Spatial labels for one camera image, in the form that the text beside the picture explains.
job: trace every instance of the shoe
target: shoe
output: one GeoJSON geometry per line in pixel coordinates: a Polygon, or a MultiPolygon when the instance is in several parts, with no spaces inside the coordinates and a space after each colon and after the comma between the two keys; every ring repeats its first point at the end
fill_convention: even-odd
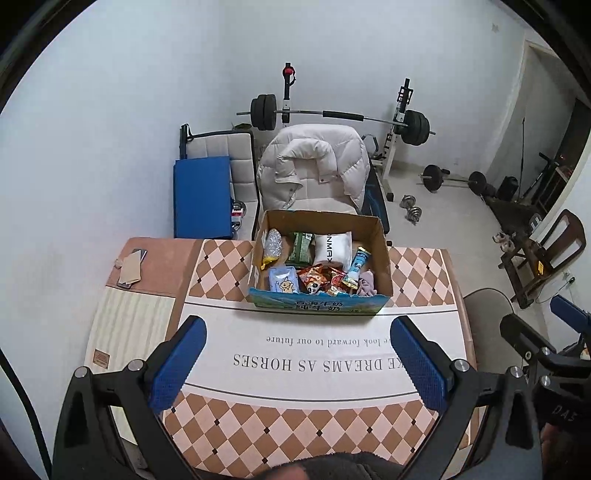
{"type": "Polygon", "coordinates": [[[504,242],[501,242],[501,250],[503,250],[505,253],[515,250],[515,244],[513,243],[513,240],[507,239],[504,242]]]}
{"type": "Polygon", "coordinates": [[[501,242],[509,240],[509,238],[509,235],[506,235],[503,232],[499,232],[492,239],[495,241],[496,244],[500,244],[501,242]]]}

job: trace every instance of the diamond pattern tablecloth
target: diamond pattern tablecloth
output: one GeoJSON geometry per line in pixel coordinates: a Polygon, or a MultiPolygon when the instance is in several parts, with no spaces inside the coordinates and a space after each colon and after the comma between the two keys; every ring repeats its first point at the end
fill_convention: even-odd
{"type": "MultiPolygon", "coordinates": [[[[181,392],[164,424],[189,464],[246,478],[272,466],[333,452],[373,452],[406,463],[437,413],[421,401],[341,410],[293,410],[181,392]]],[[[460,447],[468,445],[464,435],[460,447]]]]}
{"type": "MultiPolygon", "coordinates": [[[[206,240],[191,279],[189,296],[248,301],[248,274],[254,242],[206,240]]],[[[390,247],[394,296],[386,307],[454,305],[441,251],[390,247]]]]}

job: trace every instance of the white pouch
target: white pouch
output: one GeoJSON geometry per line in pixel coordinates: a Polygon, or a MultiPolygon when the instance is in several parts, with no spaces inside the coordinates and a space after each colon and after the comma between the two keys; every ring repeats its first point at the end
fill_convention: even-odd
{"type": "Polygon", "coordinates": [[[352,240],[351,232],[315,235],[316,256],[314,265],[319,263],[339,267],[347,273],[351,267],[352,240]]]}

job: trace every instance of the open box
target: open box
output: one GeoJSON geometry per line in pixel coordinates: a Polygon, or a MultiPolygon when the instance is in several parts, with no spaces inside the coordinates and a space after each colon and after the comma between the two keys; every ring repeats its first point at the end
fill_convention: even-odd
{"type": "Polygon", "coordinates": [[[268,210],[265,212],[252,252],[252,268],[249,278],[249,299],[257,307],[299,310],[310,313],[373,314],[379,312],[393,294],[388,247],[382,223],[378,218],[310,210],[268,210]],[[285,263],[289,256],[293,247],[289,239],[286,238],[289,233],[305,232],[328,235],[351,232],[353,255],[358,247],[364,247],[372,254],[361,270],[374,272],[374,286],[378,294],[373,297],[359,297],[357,295],[332,297],[330,295],[269,291],[269,267],[261,271],[261,260],[264,242],[272,228],[279,230],[282,235],[283,249],[279,260],[271,266],[285,263]]]}

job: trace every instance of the brown wooden chair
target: brown wooden chair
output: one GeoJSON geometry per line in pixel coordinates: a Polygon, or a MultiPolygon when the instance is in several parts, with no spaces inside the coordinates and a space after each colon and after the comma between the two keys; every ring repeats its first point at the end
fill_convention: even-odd
{"type": "Polygon", "coordinates": [[[526,309],[534,301],[528,296],[534,290],[544,285],[544,283],[546,283],[556,272],[561,271],[566,265],[578,257],[585,249],[587,240],[585,238],[583,224],[581,223],[581,220],[579,220],[579,217],[571,211],[564,209],[560,212],[554,225],[552,225],[540,243],[533,241],[524,233],[518,233],[514,238],[514,243],[515,250],[504,253],[503,256],[501,256],[501,263],[498,266],[507,271],[507,276],[513,285],[515,295],[511,301],[517,300],[519,306],[522,309],[526,309]],[[554,242],[550,245],[546,245],[552,236],[552,233],[554,233],[556,227],[562,220],[566,220],[568,225],[554,242]],[[562,260],[558,265],[553,266],[552,262],[576,242],[579,243],[578,249],[562,260]],[[515,267],[512,262],[513,257],[521,257],[524,260],[515,267]],[[519,279],[517,269],[522,268],[526,264],[530,266],[534,278],[524,286],[519,279]]]}

